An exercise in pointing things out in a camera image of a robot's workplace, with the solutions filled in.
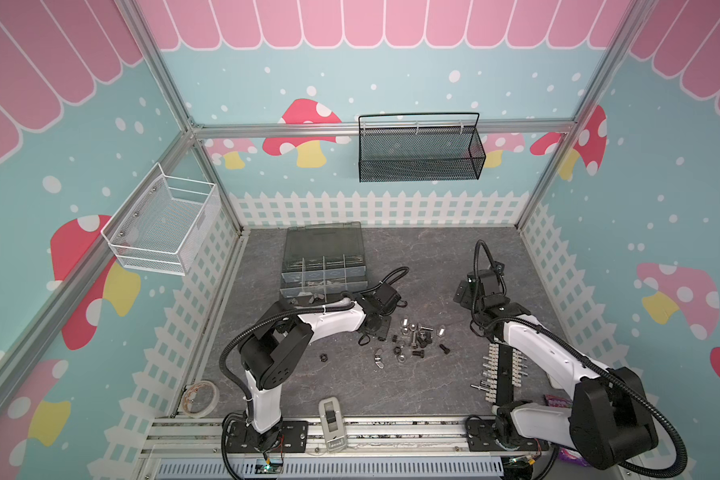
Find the clear plastic organizer box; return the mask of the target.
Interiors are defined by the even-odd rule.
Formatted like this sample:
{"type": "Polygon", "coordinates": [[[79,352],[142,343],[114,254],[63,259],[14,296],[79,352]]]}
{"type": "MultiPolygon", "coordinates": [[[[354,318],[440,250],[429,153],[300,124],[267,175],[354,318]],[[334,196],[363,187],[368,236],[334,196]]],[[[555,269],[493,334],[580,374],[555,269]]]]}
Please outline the clear plastic organizer box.
{"type": "Polygon", "coordinates": [[[362,227],[358,222],[287,230],[279,293],[292,303],[330,303],[368,286],[362,227]]]}

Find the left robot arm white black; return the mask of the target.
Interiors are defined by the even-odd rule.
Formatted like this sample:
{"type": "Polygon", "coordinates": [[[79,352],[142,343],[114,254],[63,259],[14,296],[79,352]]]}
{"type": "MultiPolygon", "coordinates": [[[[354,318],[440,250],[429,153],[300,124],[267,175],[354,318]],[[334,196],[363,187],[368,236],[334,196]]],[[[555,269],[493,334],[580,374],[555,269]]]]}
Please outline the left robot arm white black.
{"type": "Polygon", "coordinates": [[[335,302],[308,307],[274,303],[252,326],[222,350],[219,370],[243,393],[245,424],[270,434],[282,422],[282,385],[317,340],[358,332],[361,340],[388,332],[387,321],[407,302],[394,286],[381,282],[360,292],[345,292],[335,302]]]}

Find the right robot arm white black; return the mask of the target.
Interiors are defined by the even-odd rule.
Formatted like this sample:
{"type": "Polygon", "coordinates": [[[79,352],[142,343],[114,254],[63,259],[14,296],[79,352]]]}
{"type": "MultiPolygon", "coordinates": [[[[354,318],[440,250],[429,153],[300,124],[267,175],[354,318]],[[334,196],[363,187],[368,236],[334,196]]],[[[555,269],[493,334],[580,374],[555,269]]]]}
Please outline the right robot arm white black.
{"type": "Polygon", "coordinates": [[[576,451],[598,470],[620,466],[667,479],[688,466],[685,443],[645,396],[630,368],[612,368],[570,345],[506,294],[501,267],[474,268],[458,287],[457,302],[471,314],[473,332],[498,348],[523,354],[570,397],[568,407],[532,401],[495,401],[494,437],[506,449],[538,439],[576,451]]]}

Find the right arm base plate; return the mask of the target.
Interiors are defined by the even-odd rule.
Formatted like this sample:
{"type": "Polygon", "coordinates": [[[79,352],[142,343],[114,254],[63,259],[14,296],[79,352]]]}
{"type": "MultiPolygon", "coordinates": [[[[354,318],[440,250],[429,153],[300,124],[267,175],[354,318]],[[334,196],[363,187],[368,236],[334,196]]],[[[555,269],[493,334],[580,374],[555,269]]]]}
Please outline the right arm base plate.
{"type": "Polygon", "coordinates": [[[550,449],[547,441],[520,436],[502,418],[469,415],[464,420],[464,430],[470,452],[539,455],[550,449]]]}

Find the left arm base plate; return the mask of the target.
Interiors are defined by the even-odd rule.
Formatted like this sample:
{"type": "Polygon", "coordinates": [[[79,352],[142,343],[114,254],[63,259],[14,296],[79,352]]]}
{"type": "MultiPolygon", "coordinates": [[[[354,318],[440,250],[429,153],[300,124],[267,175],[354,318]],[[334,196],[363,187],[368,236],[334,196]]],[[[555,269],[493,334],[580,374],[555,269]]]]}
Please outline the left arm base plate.
{"type": "Polygon", "coordinates": [[[257,432],[244,420],[233,419],[225,428],[222,444],[227,453],[304,453],[307,421],[284,420],[265,433],[257,432]]]}

